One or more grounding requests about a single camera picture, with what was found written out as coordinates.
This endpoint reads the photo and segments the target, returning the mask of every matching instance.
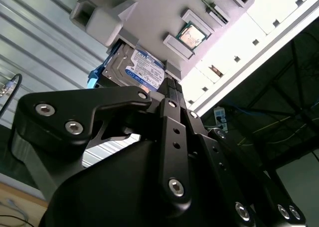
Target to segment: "gray 3d-printed part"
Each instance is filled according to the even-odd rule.
[[[209,37],[214,30],[208,26],[199,16],[197,16],[192,10],[188,9],[184,15],[181,17],[185,22],[192,22],[197,26],[202,32],[205,33],[207,37]]]
[[[194,53],[190,49],[188,49],[171,34],[167,35],[163,43],[185,61],[190,60],[191,57],[194,55]]]

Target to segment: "white wall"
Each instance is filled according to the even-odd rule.
[[[319,226],[319,162],[313,154],[279,168],[277,173],[309,227]]]

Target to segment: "blue clip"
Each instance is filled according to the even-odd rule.
[[[88,85],[87,85],[88,89],[93,89],[95,87],[95,85],[96,85],[100,75],[102,74],[103,70],[104,70],[104,66],[100,65],[95,70],[90,72]]]

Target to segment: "screw hole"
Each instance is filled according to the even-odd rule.
[[[219,163],[219,166],[220,166],[220,168],[222,169],[222,170],[226,170],[226,167],[222,164],[222,163]]]
[[[180,145],[176,142],[173,143],[173,146],[176,148],[176,149],[180,149]]]
[[[216,148],[216,147],[214,147],[214,146],[213,146],[213,151],[214,151],[214,152],[216,152],[216,153],[218,153],[218,152],[219,152],[219,151],[217,150],[217,148]]]
[[[174,132],[175,132],[176,134],[180,134],[180,132],[179,132],[178,129],[174,128],[173,130],[174,130]]]

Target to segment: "metal frame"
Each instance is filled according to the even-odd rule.
[[[319,0],[307,0],[304,2],[303,5],[296,10],[296,14],[289,16],[281,23],[277,28],[277,34],[274,33],[273,40],[270,41],[261,52],[234,75],[230,75],[228,78],[224,77],[224,81],[220,80],[217,82],[215,88],[207,91],[191,106],[191,110],[194,110],[199,116],[202,116],[318,16]]]

